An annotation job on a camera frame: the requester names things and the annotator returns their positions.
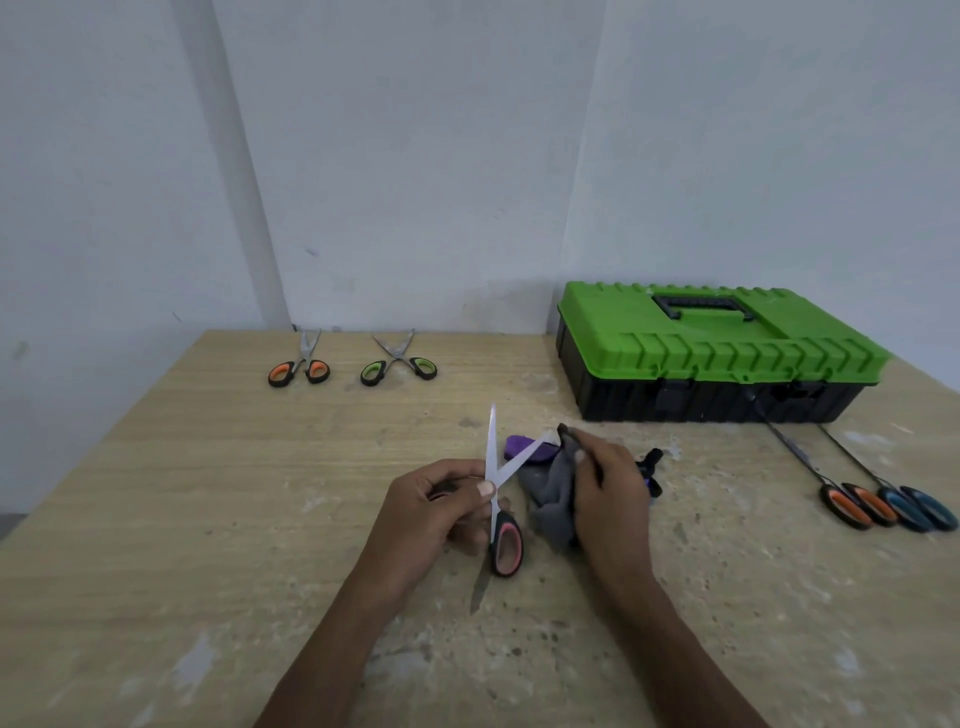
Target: black scissors handle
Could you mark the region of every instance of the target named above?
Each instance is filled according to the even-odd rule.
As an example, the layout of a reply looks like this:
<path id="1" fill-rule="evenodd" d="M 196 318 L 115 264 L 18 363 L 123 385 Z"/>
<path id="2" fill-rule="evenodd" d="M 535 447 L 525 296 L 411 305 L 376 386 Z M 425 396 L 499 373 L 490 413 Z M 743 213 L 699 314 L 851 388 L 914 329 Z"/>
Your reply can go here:
<path id="1" fill-rule="evenodd" d="M 957 525 L 960 525 L 950 509 L 930 494 L 906 485 L 900 486 L 900 492 L 920 506 L 920 510 L 924 512 L 934 528 L 941 531 L 955 531 Z"/>
<path id="2" fill-rule="evenodd" d="M 437 365 L 429 359 L 424 359 L 422 356 L 411 356 L 407 361 L 413 368 L 414 374 L 421 379 L 429 381 L 437 375 Z"/>
<path id="3" fill-rule="evenodd" d="M 330 376 L 330 367 L 325 361 L 320 359 L 311 359 L 310 365 L 306 368 L 306 379 L 311 384 L 320 384 L 326 381 Z"/>
<path id="4" fill-rule="evenodd" d="M 380 359 L 379 361 L 372 361 L 370 364 L 364 367 L 363 371 L 360 373 L 360 383 L 366 384 L 368 387 L 375 387 L 386 375 L 387 362 L 383 359 Z"/>
<path id="5" fill-rule="evenodd" d="M 851 528 L 866 531 L 874 523 L 889 528 L 897 523 L 897 512 L 881 497 L 853 483 L 837 485 L 822 476 L 820 500 L 827 509 Z"/>
<path id="6" fill-rule="evenodd" d="M 296 361 L 285 361 L 277 364 L 267 375 L 267 383 L 272 387 L 285 387 L 294 378 L 297 373 Z"/>
<path id="7" fill-rule="evenodd" d="M 497 576 L 513 576 L 523 563 L 523 533 L 514 517 L 506 511 L 496 514 L 490 563 Z"/>

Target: black toolbox base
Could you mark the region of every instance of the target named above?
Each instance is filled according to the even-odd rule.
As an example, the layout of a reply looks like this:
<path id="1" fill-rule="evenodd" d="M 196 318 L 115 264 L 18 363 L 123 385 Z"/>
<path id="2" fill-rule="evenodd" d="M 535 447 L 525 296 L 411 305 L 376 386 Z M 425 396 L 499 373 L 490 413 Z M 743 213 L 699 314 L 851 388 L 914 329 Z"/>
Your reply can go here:
<path id="1" fill-rule="evenodd" d="M 600 379 L 584 359 L 560 317 L 557 354 L 587 422 L 761 422 L 746 389 L 774 423 L 831 423 L 863 390 L 863 384 L 785 381 L 773 384 L 687 379 Z"/>

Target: blue-handled scissors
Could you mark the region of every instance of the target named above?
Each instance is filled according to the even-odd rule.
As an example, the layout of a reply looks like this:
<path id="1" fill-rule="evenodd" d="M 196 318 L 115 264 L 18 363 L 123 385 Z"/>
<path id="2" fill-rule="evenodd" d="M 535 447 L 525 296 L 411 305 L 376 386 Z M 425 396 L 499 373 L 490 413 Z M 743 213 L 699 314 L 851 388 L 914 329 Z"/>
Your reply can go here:
<path id="1" fill-rule="evenodd" d="M 960 522 L 949 508 L 930 494 L 916 488 L 903 485 L 899 488 L 893 485 L 870 468 L 841 445 L 823 425 L 817 425 L 830 441 L 849 457 L 864 473 L 869 475 L 878 486 L 876 496 L 890 506 L 898 516 L 900 524 L 911 531 L 927 533 L 934 529 L 938 531 L 955 531 Z"/>

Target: forearm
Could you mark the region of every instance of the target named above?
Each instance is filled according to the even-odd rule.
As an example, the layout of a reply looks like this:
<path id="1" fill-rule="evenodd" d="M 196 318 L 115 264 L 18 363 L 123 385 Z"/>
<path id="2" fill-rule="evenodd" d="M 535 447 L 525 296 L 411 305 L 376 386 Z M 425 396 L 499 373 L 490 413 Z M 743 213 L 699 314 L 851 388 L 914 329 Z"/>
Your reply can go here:
<path id="1" fill-rule="evenodd" d="M 254 728 L 336 728 L 347 722 L 373 645 L 396 605 L 351 574 Z"/>
<path id="2" fill-rule="evenodd" d="M 664 728 L 766 726 L 710 659 L 653 575 L 613 597 Z"/>

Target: purple cloth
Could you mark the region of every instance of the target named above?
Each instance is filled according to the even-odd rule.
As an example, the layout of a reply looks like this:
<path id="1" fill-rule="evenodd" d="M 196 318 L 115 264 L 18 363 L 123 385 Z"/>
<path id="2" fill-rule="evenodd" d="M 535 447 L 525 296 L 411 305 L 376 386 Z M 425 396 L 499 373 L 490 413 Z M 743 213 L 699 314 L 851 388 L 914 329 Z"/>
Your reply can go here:
<path id="1" fill-rule="evenodd" d="M 507 444 L 503 447 L 503 459 L 504 460 L 513 460 L 521 452 L 526 449 L 533 440 L 529 437 L 524 437 L 523 435 L 510 435 L 507 437 Z M 557 453 L 560 452 L 559 445 L 551 445 L 550 443 L 543 443 L 539 448 L 534 450 L 534 454 L 530 456 L 530 459 L 527 460 L 528 463 L 549 463 L 553 460 Z"/>

